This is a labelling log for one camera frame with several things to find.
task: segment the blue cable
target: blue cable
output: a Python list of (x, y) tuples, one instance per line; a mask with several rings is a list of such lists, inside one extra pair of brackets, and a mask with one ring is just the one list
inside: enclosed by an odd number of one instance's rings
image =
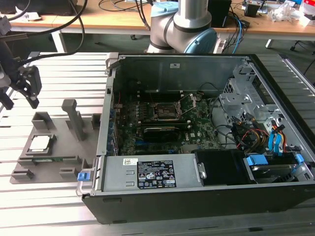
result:
[(239, 43), (240, 43), (240, 38), (241, 38), (241, 34), (242, 34), (242, 23), (241, 23), (240, 20), (237, 19), (236, 17), (234, 17), (234, 18), (238, 21), (238, 24), (239, 24), (239, 26), (240, 26), (240, 33), (239, 33), (239, 35), (238, 35), (238, 39), (237, 39), (237, 42), (236, 42), (236, 45), (235, 45), (235, 48), (234, 48), (232, 54), (235, 53), (235, 51), (236, 51), (236, 49), (237, 49), (237, 47), (238, 47), (238, 45), (239, 45)]

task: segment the power supply label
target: power supply label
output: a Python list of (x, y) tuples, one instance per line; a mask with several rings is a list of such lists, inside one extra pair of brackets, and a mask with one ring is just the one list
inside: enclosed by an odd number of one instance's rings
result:
[(140, 161), (137, 174), (140, 189), (176, 187), (173, 161)]

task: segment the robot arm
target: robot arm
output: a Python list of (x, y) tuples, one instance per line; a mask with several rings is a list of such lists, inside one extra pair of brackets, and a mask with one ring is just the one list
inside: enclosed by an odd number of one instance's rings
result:
[[(0, 19), (0, 36), (10, 30), (10, 23), (6, 17)], [(0, 102), (7, 110), (11, 110), (14, 103), (5, 93), (6, 87), (20, 92), (32, 108), (37, 108), (37, 95), (41, 90), (39, 71), (36, 66), (20, 66), (5, 42), (0, 42)]]
[(217, 33), (210, 28), (208, 0), (156, 3), (151, 11), (148, 53), (208, 53)]

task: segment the motherboard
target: motherboard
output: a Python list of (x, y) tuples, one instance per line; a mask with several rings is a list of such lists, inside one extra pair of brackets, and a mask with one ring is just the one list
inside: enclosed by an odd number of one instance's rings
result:
[(191, 153), (220, 148), (210, 123), (209, 101), (181, 94), (177, 101), (129, 101), (115, 105), (117, 155)]

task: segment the green circuit board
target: green circuit board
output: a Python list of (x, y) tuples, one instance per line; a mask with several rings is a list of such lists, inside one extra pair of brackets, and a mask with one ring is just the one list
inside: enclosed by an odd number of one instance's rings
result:
[[(163, 103), (172, 115), (159, 115), (161, 119), (173, 119), (172, 103)], [(181, 102), (181, 111), (191, 109), (189, 100)], [(146, 142), (141, 136), (142, 128), (139, 122), (153, 119), (152, 103), (130, 102), (123, 105), (119, 111), (117, 128), (119, 135), (119, 155), (146, 155), (146, 154), (177, 154), (191, 153), (196, 149), (220, 148), (220, 142), (215, 135), (214, 128), (209, 120), (209, 106), (206, 99), (196, 102), (196, 107), (186, 112), (180, 120), (189, 120), (190, 129), (180, 131), (178, 138), (171, 142)]]

